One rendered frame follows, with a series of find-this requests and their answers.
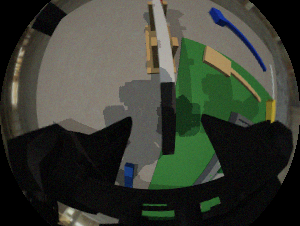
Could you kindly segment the yellow box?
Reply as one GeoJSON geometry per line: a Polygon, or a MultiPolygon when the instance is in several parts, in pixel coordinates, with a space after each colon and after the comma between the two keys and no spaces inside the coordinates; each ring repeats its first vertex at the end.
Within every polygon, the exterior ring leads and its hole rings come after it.
{"type": "Polygon", "coordinates": [[[265,113],[265,120],[275,121],[275,104],[276,100],[267,100],[267,113],[265,113]]]}

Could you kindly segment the green flat mat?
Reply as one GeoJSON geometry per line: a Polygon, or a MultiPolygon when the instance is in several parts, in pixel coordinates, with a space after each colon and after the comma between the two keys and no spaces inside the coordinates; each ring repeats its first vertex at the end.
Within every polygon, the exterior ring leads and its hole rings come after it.
{"type": "Polygon", "coordinates": [[[214,146],[204,132],[202,114],[230,121],[231,112],[242,114],[248,121],[264,122],[267,100],[273,100],[263,85],[250,72],[232,59],[231,68],[259,94],[256,100],[246,86],[234,76],[226,77],[203,63],[202,43],[182,37],[177,88],[175,88],[175,145],[174,154],[159,153],[149,189],[178,189],[198,181],[214,157],[214,146]]]}

